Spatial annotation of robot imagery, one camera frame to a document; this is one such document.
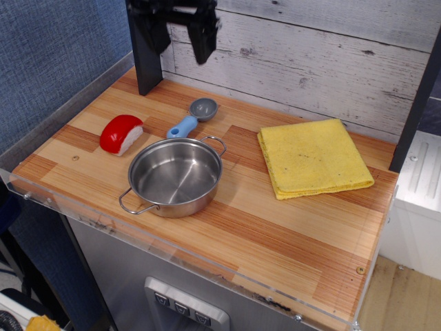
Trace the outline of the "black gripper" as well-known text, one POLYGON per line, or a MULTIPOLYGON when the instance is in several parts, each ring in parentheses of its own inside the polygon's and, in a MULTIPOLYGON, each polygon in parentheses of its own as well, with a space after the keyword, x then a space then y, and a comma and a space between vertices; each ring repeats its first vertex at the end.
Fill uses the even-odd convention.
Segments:
POLYGON ((167 24, 186 26, 198 65, 207 62, 216 49, 219 18, 217 1, 129 1, 136 27, 155 54, 171 44, 167 24))

